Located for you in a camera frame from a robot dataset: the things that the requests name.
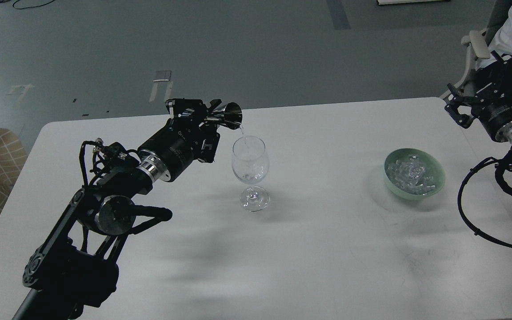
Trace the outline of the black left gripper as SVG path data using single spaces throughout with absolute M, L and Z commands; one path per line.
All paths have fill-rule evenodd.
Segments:
M 216 124 L 205 121 L 221 104 L 221 99 L 208 105 L 201 99 L 166 100 L 170 119 L 137 150 L 141 169 L 153 181 L 173 182 L 194 160 L 213 163 L 220 134 Z

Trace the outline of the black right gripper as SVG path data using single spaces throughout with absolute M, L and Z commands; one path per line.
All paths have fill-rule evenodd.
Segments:
M 512 130 L 512 56 L 503 61 L 493 59 L 486 67 L 477 69 L 475 96 L 466 96 L 453 84 L 447 83 L 444 93 L 445 111 L 455 123 L 469 128 L 477 118 L 494 142 L 506 142 Z M 472 115 L 459 112 L 460 107 L 472 108 Z

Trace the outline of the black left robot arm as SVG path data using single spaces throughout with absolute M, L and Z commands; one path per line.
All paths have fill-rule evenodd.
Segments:
M 215 160 L 219 127 L 238 129 L 237 103 L 169 99 L 169 119 L 136 149 L 85 140 L 79 163 L 83 186 L 31 255 L 23 272 L 30 289 L 15 320 L 74 320 L 116 291 L 116 263 L 130 235 L 172 219 L 168 208 L 137 205 L 156 181 L 175 181 L 193 162 Z

